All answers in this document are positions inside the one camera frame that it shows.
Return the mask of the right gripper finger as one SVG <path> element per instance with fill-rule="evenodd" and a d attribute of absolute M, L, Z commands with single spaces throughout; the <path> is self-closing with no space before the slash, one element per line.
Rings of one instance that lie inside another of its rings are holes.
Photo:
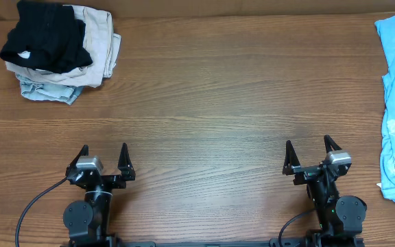
<path fill-rule="evenodd" d="M 283 174 L 284 175 L 294 175 L 301 168 L 300 161 L 296 155 L 291 141 L 286 142 L 286 153 L 285 161 L 283 164 Z"/>
<path fill-rule="evenodd" d="M 324 144 L 326 148 L 326 153 L 342 149 L 328 134 L 324 135 Z"/>

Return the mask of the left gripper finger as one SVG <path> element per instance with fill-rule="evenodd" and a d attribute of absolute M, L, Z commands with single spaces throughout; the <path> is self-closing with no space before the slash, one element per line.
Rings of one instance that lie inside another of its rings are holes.
<path fill-rule="evenodd" d="M 123 143 L 122 145 L 117 167 L 121 171 L 121 175 L 125 180 L 135 179 L 136 173 L 132 166 L 132 162 L 130 160 L 130 155 L 128 151 L 128 146 L 126 143 Z"/>
<path fill-rule="evenodd" d="M 75 167 L 76 163 L 78 162 L 81 156 L 88 156 L 88 145 L 83 145 L 82 149 L 79 151 L 76 157 L 69 163 L 67 168 L 69 169 L 71 167 Z"/>

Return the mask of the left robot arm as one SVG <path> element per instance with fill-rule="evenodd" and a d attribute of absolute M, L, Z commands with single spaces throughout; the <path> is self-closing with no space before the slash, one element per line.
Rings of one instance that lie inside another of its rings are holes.
<path fill-rule="evenodd" d="M 136 177 L 128 146 L 122 145 L 117 165 L 119 174 L 104 175 L 100 158 L 88 155 L 84 145 L 67 167 L 65 176 L 72 184 L 85 190 L 84 199 L 68 205 L 63 222 L 69 230 L 69 246 L 122 246 L 121 239 L 108 232 L 112 191 L 125 189 Z"/>

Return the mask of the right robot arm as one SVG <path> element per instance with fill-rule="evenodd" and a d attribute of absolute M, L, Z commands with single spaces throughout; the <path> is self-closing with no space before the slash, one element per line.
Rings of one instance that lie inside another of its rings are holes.
<path fill-rule="evenodd" d="M 317 166 L 303 167 L 291 141 L 286 142 L 282 173 L 293 175 L 294 185 L 306 185 L 313 208 L 305 211 L 283 225 L 278 234 L 279 246 L 363 246 L 363 221 L 367 204 L 356 196 L 341 196 L 336 180 L 348 173 L 352 165 L 351 155 L 329 136 L 324 136 L 326 157 Z M 285 229 L 296 220 L 316 212 L 320 228 L 308 230 L 302 238 L 283 238 Z"/>

